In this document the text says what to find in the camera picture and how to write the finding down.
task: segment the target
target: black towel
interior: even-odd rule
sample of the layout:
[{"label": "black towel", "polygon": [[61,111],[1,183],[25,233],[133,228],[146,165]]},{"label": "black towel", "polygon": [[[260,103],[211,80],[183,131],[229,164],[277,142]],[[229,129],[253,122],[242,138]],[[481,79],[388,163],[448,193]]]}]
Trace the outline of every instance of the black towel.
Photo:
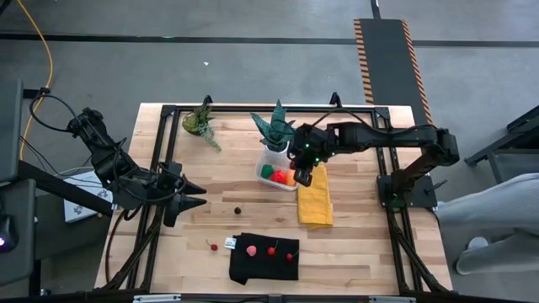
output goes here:
[{"label": "black towel", "polygon": [[[300,241],[266,237],[251,233],[234,236],[236,248],[230,255],[230,279],[245,285],[248,279],[298,280],[297,266],[300,259]],[[256,254],[249,256],[247,247],[254,245]],[[268,255],[268,248],[275,248],[273,256]],[[286,254],[292,254],[292,261],[286,260]]]}]

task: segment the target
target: yellow towel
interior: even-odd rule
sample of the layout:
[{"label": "yellow towel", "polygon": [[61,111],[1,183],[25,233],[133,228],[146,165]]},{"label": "yellow towel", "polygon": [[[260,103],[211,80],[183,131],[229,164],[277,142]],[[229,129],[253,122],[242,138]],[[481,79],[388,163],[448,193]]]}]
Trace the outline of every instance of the yellow towel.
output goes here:
[{"label": "yellow towel", "polygon": [[328,175],[320,163],[312,170],[311,186],[300,185],[297,189],[297,216],[308,227],[330,227],[334,214],[329,200]]}]

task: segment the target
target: hazard stripe tape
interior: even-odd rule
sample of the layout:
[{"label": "hazard stripe tape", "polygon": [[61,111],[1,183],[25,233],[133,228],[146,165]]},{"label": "hazard stripe tape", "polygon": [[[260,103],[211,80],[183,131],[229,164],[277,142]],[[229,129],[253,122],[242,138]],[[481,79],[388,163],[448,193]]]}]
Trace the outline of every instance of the hazard stripe tape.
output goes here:
[{"label": "hazard stripe tape", "polygon": [[361,30],[361,23],[358,19],[354,20],[354,32],[357,52],[360,56],[361,80],[363,82],[365,101],[368,104],[374,104],[374,99],[372,98],[371,76],[369,76],[369,64],[367,63],[367,55],[365,53],[365,42],[363,42],[363,31]]},{"label": "hazard stripe tape", "polygon": [[432,115],[430,114],[429,102],[427,102],[427,95],[424,93],[423,80],[421,79],[421,74],[419,73],[418,61],[415,57],[414,47],[412,46],[410,30],[408,29],[408,24],[406,21],[401,20],[401,22],[403,23],[404,37],[406,38],[406,43],[408,43],[408,52],[410,53],[410,58],[412,60],[412,67],[414,68],[415,80],[418,84],[421,103],[423,103],[424,115],[427,118],[427,123],[432,125]]}]

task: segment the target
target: succulent plant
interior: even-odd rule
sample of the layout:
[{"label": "succulent plant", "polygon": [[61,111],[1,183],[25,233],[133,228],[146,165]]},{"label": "succulent plant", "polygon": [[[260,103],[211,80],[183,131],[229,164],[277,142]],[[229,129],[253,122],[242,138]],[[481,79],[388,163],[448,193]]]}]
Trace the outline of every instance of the succulent plant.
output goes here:
[{"label": "succulent plant", "polygon": [[208,142],[210,146],[214,147],[220,152],[221,147],[213,140],[215,133],[208,124],[208,122],[213,119],[213,117],[209,117],[210,112],[211,108],[208,107],[207,104],[203,104],[199,108],[194,109],[192,113],[187,114],[184,117],[182,126],[189,133],[202,136],[202,138],[204,138],[204,140]]},{"label": "succulent plant", "polygon": [[251,117],[259,128],[260,134],[264,137],[260,142],[270,150],[280,152],[284,145],[294,137],[295,130],[292,128],[292,124],[295,121],[285,121],[286,109],[282,107],[280,100],[277,100],[277,105],[273,110],[269,123],[255,113],[251,113]]},{"label": "succulent plant", "polygon": [[209,117],[211,108],[206,104],[193,110],[193,113],[185,116],[182,126],[190,133],[198,132],[198,125],[208,124],[213,117]]}]

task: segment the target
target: gray floor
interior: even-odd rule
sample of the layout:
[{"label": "gray floor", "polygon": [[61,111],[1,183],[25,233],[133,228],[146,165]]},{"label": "gray floor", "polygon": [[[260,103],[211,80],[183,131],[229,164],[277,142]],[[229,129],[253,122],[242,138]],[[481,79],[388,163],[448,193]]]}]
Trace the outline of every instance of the gray floor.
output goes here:
[{"label": "gray floor", "polygon": [[[353,18],[370,18],[368,0],[26,0],[45,32],[108,35],[353,38]],[[535,0],[380,0],[382,17],[406,19],[418,40],[539,40]],[[0,30],[31,31],[19,7],[0,17]],[[131,138],[139,103],[201,101],[326,103],[338,91],[346,104],[365,102],[357,53],[346,45],[204,45],[51,42],[54,94],[75,110],[102,111],[109,133]],[[417,49],[433,118],[458,139],[463,157],[503,135],[504,126],[538,104],[539,49]],[[40,42],[0,40],[0,77],[20,77],[42,86],[48,62]],[[69,114],[53,102],[39,115],[64,126]],[[57,169],[81,164],[81,141],[36,124],[30,142]],[[37,163],[27,152],[27,159]],[[438,190],[454,199],[494,184],[489,168],[463,163],[437,168]],[[506,231],[447,230],[451,264],[477,235]],[[103,243],[45,263],[44,286],[55,292],[89,290]],[[85,260],[85,267],[76,264]],[[455,290],[513,300],[539,301],[538,272],[473,274],[451,269]],[[22,295],[21,287],[0,296]]]}]

